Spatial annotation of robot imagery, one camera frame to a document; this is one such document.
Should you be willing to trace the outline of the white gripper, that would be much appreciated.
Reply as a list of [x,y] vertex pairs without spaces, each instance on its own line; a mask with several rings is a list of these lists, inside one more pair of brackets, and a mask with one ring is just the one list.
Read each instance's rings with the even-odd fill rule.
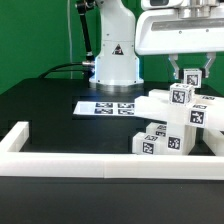
[[224,8],[193,19],[181,19],[175,9],[145,11],[137,21],[135,49],[139,55],[170,54],[175,79],[183,78],[177,54],[208,52],[202,68],[202,77],[208,78],[215,52],[224,51]]

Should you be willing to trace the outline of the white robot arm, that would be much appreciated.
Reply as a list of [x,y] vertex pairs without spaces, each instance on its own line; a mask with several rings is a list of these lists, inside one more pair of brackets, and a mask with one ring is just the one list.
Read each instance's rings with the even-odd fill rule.
[[205,53],[202,77],[218,52],[224,52],[224,0],[141,0],[135,17],[121,0],[95,0],[101,15],[101,51],[90,83],[100,87],[141,85],[140,55],[166,54],[174,77],[183,53]]

